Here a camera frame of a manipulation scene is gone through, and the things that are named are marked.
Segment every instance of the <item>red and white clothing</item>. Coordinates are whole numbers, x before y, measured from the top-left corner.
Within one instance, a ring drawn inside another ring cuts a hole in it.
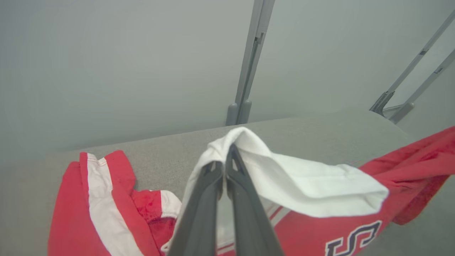
[[[405,224],[415,218],[455,173],[455,127],[360,169],[274,154],[251,131],[237,128],[202,154],[183,207],[199,165],[225,161],[231,143],[239,148],[287,256],[354,255],[391,221]],[[161,249],[166,251],[172,242],[175,218],[183,208],[169,191],[135,191],[135,180],[122,151],[100,160],[81,153],[63,176],[48,255],[164,255]],[[234,255],[233,234],[221,230],[218,254]]]
[[[49,256],[159,256],[172,236],[180,200],[135,191],[123,151],[98,160],[81,153],[63,175],[48,241]]]
[[[455,127],[374,159],[360,169],[389,189],[381,210],[367,216],[313,218],[279,208],[271,222],[285,255],[352,256],[390,222],[404,225],[417,217],[449,175],[455,174]],[[233,256],[232,249],[225,247],[221,252]]]

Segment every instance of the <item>gray surface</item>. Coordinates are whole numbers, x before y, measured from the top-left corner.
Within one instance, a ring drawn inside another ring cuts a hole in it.
[[[360,166],[411,142],[411,138],[398,127],[370,111],[308,114],[302,118],[244,126],[256,132],[274,152],[328,164]],[[182,198],[186,180],[207,143],[232,128],[170,135],[88,148],[86,151],[101,158],[122,149],[136,173],[137,189],[168,189]],[[1,174],[1,255],[46,254],[61,178],[68,164],[78,160],[78,153],[55,154]],[[433,218],[429,221],[441,221],[439,212],[430,211]],[[386,250],[388,245],[379,247]]]

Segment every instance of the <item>red fabric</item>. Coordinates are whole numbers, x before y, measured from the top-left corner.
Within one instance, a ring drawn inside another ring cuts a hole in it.
[[[356,254],[391,221],[402,225],[418,216],[448,176],[455,173],[454,155],[452,127],[368,162],[360,169],[390,191],[381,211],[323,219],[290,212],[275,226],[285,254]],[[160,248],[171,238],[175,220],[161,218],[161,192],[133,189],[136,177],[122,151],[105,158],[112,196],[137,246],[145,256],[164,255]],[[87,153],[81,153],[80,163],[71,163],[62,179],[48,241],[50,256],[110,255],[90,219],[87,175]]]
[[[111,195],[137,247],[144,256],[159,256],[172,236],[175,220],[161,218],[161,192],[133,189],[136,177],[122,151],[105,157],[112,180]],[[88,156],[72,162],[63,175],[48,240],[49,256],[110,256],[92,223],[88,201]]]
[[[390,191],[381,211],[369,216],[324,219],[290,212],[275,226],[285,254],[351,256],[358,253],[391,221],[402,225],[419,215],[449,175],[455,174],[454,155],[455,127],[452,127],[366,163],[360,169]],[[373,236],[376,226],[379,228]]]
[[[158,256],[160,249],[150,233],[150,229],[144,218],[137,212],[136,205],[131,199],[134,193],[136,177],[130,165],[130,161],[123,151],[115,151],[105,157],[112,180],[112,197],[117,209],[125,220],[126,226],[133,234],[137,247],[144,256]],[[160,191],[144,191],[145,193],[160,193]],[[161,203],[155,205],[161,211]]]
[[[148,224],[150,233],[156,243],[158,251],[167,243],[174,232],[175,219],[162,218],[160,191],[133,192],[132,199],[137,211]]]
[[[81,175],[79,163],[72,162],[63,175],[49,234],[49,256],[110,256],[90,219],[88,186],[82,185],[86,173],[85,168],[85,176]]]

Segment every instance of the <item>gray wall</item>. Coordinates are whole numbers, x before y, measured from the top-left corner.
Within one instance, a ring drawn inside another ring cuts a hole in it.
[[[276,0],[249,121],[369,109],[454,9],[453,0]]]
[[[397,125],[415,139],[455,125],[455,63],[453,62],[414,102]]]
[[[223,126],[253,0],[1,0],[0,162]]]

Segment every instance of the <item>metal bracket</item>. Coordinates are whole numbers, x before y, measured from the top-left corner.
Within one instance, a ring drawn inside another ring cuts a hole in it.
[[[390,92],[386,91],[384,92],[379,99],[374,103],[374,105],[370,108],[370,111],[373,111],[375,113],[378,113],[381,116],[384,116],[384,107],[389,102],[391,97],[395,94],[395,91]]]

